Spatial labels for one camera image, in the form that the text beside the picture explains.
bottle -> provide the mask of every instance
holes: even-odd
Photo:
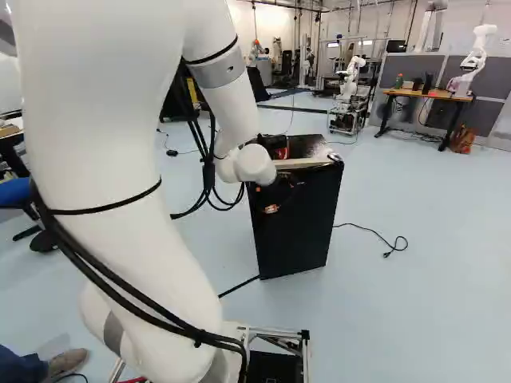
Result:
[[[400,73],[396,77],[396,83],[394,84],[394,89],[400,89],[402,87],[403,82],[404,82],[404,80],[402,79],[402,73]]]

chair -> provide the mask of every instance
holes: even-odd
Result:
[[[33,221],[39,220],[38,213],[32,207],[30,199],[29,178],[15,178],[0,183],[0,209],[20,209],[23,210]],[[28,229],[17,233],[13,241],[19,241],[32,234],[41,231],[30,243],[32,251],[45,253],[55,248],[55,243],[50,234],[43,230],[39,225],[33,225]]]

black strap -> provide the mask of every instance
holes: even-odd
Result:
[[[199,60],[193,60],[193,61],[184,60],[184,63],[186,65],[203,64],[207,61],[212,60],[213,58],[217,58],[217,57],[223,55],[224,53],[228,52],[237,42],[238,42],[238,35],[236,35],[236,37],[234,38],[234,40],[232,41],[231,44],[227,45],[225,48],[223,48],[222,50],[219,50],[215,54],[212,54],[211,56],[207,56],[205,58],[201,58]]]
[[[202,345],[202,342],[204,342],[205,338],[206,338],[206,331],[199,330],[199,332],[197,334],[195,334],[195,337],[193,338],[193,340],[195,341],[195,343],[193,343],[193,346],[196,349],[198,349],[200,347],[200,345]]]
[[[48,209],[48,212],[51,215],[84,215],[84,214],[94,214],[94,213],[100,213],[102,211],[112,210],[117,207],[128,205],[132,202],[138,201],[139,199],[142,199],[146,197],[147,195],[151,194],[155,190],[158,189],[158,187],[161,185],[161,177],[156,182],[154,186],[147,189],[146,191],[143,191],[141,194],[135,195],[134,197],[130,197],[128,199],[124,199],[119,202],[109,203],[108,205],[98,206],[98,207],[90,207],[88,209],[77,209],[77,210],[61,210],[61,209]]]

computer monitor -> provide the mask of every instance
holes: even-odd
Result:
[[[406,52],[406,41],[405,40],[389,40],[386,43],[386,51],[388,53]]]

jeans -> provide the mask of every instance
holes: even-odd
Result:
[[[39,383],[48,375],[48,362],[36,353],[19,357],[0,345],[0,381],[2,383]]]

